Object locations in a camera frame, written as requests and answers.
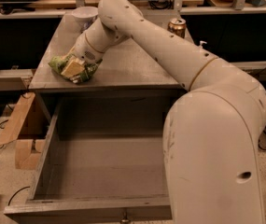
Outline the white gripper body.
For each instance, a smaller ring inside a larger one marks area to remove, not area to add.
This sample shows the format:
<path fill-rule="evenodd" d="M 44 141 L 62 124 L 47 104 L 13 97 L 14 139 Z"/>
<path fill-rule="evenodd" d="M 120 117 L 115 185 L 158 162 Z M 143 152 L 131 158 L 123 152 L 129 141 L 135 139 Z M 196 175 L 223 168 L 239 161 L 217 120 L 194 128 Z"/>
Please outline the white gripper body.
<path fill-rule="evenodd" d="M 87 41 L 84 35 L 81 35 L 75 42 L 73 47 L 73 53 L 76 57 L 84 60 L 86 63 L 97 63 L 99 62 L 104 54 L 96 51 Z"/>

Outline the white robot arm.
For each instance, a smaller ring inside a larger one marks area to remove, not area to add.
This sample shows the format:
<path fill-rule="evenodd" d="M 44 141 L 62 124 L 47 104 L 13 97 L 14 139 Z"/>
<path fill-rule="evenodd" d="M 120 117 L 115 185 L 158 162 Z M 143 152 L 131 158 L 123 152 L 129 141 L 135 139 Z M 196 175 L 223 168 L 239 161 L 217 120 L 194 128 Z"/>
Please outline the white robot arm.
<path fill-rule="evenodd" d="M 163 126 L 163 157 L 174 224 L 265 224 L 258 141 L 266 90 L 248 73 L 146 20 L 128 0 L 100 0 L 97 20 L 72 51 L 96 63 L 132 39 L 187 94 Z"/>

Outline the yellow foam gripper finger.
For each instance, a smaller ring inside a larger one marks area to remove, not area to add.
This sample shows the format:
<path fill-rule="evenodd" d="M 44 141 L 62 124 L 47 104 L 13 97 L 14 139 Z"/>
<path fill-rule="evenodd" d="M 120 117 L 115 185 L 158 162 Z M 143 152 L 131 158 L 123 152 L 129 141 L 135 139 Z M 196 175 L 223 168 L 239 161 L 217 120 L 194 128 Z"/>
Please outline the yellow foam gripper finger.
<path fill-rule="evenodd" d="M 68 64 L 71 60 L 73 60 L 73 59 L 75 59 L 75 58 L 76 58 L 76 56 L 75 56 L 74 54 L 68 54 L 68 55 L 64 56 L 63 59 L 62 59 L 61 67 L 65 67 L 65 66 L 67 66 L 67 64 Z"/>
<path fill-rule="evenodd" d="M 84 70 L 84 64 L 85 62 L 80 59 L 72 59 L 67 63 L 66 67 L 61 72 L 61 75 L 66 78 L 76 76 Z"/>

